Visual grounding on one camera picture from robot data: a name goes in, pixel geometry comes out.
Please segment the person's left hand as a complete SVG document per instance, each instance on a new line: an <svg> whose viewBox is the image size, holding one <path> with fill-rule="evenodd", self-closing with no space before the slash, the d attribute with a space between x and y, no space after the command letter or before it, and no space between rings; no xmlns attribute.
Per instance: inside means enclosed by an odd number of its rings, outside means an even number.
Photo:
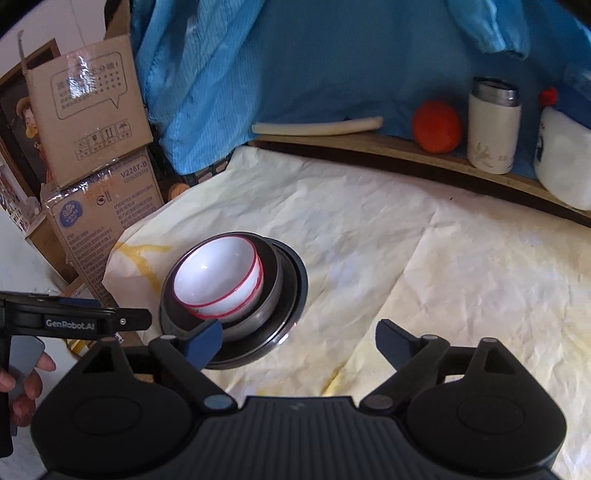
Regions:
<svg viewBox="0 0 591 480"><path fill-rule="evenodd" d="M38 371L52 372L55 369L56 364L53 359L47 353L43 353L31 374L23 380L23 393L11 404L11 420L17 427L27 427L31 424L36 410L35 401L43 390Z"/></svg>

